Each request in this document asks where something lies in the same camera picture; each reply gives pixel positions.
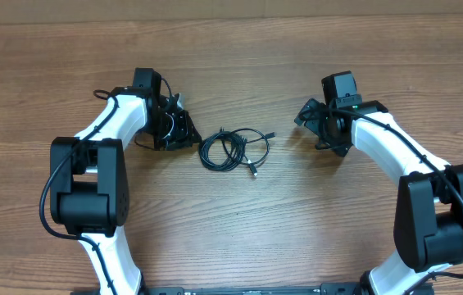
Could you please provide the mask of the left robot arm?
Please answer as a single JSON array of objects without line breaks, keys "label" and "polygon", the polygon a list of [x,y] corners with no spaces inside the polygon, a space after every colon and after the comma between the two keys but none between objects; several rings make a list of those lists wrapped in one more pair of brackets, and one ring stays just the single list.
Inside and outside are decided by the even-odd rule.
[{"label": "left robot arm", "polygon": [[138,68],[129,86],[94,95],[106,106],[85,129],[57,137],[50,147],[50,175],[39,203],[43,227],[74,240],[87,252],[98,277],[97,294],[148,294],[125,235],[129,178],[125,149],[139,134],[152,151],[174,151],[200,143],[182,94],[162,93],[166,80]]}]

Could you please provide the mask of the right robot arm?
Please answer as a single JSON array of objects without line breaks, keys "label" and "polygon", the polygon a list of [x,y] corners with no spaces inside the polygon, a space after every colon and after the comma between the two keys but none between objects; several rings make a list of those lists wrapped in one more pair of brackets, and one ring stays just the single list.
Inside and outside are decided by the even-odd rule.
[{"label": "right robot arm", "polygon": [[394,253],[355,283],[323,283],[321,294],[432,294],[437,277],[463,279],[463,164],[452,165],[408,135],[380,102],[364,101],[352,72],[321,80],[295,118],[318,150],[356,148],[397,185]]}]

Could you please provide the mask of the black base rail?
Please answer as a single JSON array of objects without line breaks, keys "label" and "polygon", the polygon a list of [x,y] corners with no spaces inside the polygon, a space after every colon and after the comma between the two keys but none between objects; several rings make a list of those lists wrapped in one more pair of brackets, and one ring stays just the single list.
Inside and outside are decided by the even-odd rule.
[{"label": "black base rail", "polygon": [[138,295],[371,295],[359,283],[324,283],[315,287],[278,288],[147,288]]}]

